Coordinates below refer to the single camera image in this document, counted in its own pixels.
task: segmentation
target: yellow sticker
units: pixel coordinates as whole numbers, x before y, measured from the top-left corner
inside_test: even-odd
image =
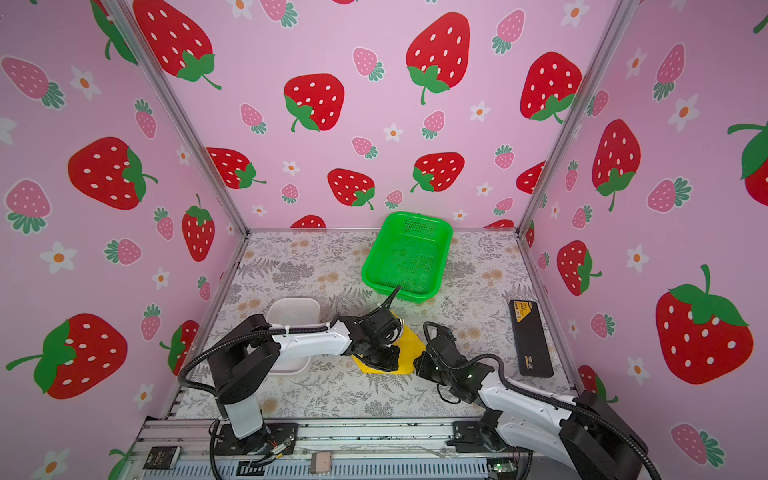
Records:
[[[515,316],[520,323],[531,312],[531,302],[515,301]]]

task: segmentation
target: yellow cloth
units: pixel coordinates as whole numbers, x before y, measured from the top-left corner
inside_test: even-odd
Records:
[[[410,375],[415,368],[413,367],[413,361],[422,354],[426,349],[424,342],[422,342],[416,334],[404,326],[402,336],[395,342],[395,345],[400,347],[400,358],[398,359],[399,368],[394,372],[382,372],[381,370],[372,369],[371,367],[360,362],[357,357],[353,356],[353,360],[357,363],[363,373],[384,373],[390,375]]]

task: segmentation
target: strawberry wallpaper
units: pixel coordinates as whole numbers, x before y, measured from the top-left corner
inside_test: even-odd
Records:
[[[114,480],[236,246],[101,3],[0,18],[4,478]]]
[[[253,228],[519,223],[614,0],[134,0]]]
[[[526,238],[578,375],[663,478],[761,478],[764,2],[641,2]]]

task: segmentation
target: green plastic basket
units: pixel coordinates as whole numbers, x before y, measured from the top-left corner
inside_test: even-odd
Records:
[[[382,295],[400,285],[398,298],[423,303],[440,291],[452,238],[453,228],[444,220],[391,214],[362,266],[362,281]]]

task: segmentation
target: floral tablecloth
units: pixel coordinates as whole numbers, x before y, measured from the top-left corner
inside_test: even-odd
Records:
[[[328,231],[252,233],[235,280],[207,340],[206,348],[249,315],[262,313],[289,296],[317,300],[326,321],[339,311],[362,315],[384,300],[360,277],[376,232]],[[549,379],[518,372],[509,300],[536,300],[520,250],[511,232],[454,233],[440,292],[417,305],[396,300],[392,311],[423,339],[422,322],[453,329],[459,351],[471,358],[495,353],[508,376],[557,393],[569,393],[560,359],[545,324],[554,366]],[[193,372],[198,382],[213,384],[207,363]],[[348,356],[316,357],[298,376],[268,377],[258,390],[265,418],[464,417],[482,414],[478,406],[443,402],[435,383],[416,374],[394,376],[362,373]],[[177,410],[179,419],[217,417],[214,399],[187,391]]]

